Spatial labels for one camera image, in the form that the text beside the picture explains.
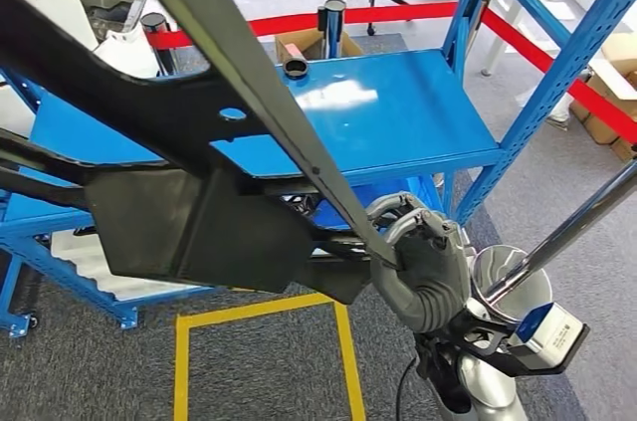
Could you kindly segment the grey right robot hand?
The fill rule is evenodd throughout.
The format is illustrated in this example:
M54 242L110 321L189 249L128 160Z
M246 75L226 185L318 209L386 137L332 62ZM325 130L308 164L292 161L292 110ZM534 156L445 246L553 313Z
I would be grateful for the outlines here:
M408 192L380 197L367 208L379 226L394 215L383 239L394 250L392 263L374 258L371 281L402 323L414 333L443 328L469 297L469 265L462 230Z

